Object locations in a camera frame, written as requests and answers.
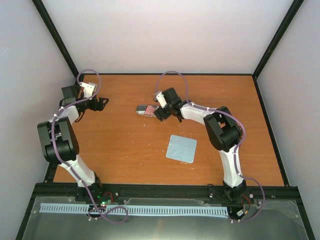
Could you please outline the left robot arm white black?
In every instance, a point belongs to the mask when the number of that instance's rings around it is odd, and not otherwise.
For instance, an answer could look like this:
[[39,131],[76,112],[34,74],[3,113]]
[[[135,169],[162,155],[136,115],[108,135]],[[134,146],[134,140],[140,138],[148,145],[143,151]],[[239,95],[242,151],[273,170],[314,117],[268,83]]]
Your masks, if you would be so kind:
[[85,111],[100,112],[105,108],[109,99],[97,98],[97,88],[91,82],[63,87],[63,99],[59,102],[58,113],[37,125],[45,160],[64,168],[76,180],[82,196],[95,202],[103,198],[104,188],[97,174],[81,158],[72,125],[81,120]]

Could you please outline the light blue cleaning cloth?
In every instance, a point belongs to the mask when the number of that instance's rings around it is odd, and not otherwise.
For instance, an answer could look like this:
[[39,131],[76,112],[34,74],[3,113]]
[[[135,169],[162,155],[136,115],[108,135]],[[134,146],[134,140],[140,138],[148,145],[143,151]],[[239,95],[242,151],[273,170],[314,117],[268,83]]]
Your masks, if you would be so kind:
[[169,138],[166,158],[192,164],[195,159],[197,141],[192,138],[171,135]]

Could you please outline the flag print glasses case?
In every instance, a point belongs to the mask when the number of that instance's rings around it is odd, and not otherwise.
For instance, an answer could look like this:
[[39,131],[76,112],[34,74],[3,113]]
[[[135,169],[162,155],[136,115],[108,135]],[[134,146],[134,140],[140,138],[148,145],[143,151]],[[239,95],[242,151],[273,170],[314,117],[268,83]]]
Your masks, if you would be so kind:
[[139,116],[155,117],[154,112],[155,112],[157,106],[158,105],[140,104],[136,107],[135,111]]

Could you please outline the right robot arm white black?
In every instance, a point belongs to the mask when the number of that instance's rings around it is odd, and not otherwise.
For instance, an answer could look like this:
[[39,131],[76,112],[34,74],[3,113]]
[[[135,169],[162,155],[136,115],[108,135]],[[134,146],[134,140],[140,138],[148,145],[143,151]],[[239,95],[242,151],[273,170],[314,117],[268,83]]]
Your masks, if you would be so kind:
[[160,104],[154,112],[160,121],[174,116],[180,122],[191,120],[205,126],[209,141],[222,161],[224,196],[230,202],[239,198],[247,186],[239,158],[239,144],[244,133],[229,109],[225,106],[204,107],[181,100],[172,87],[156,92],[154,101]]

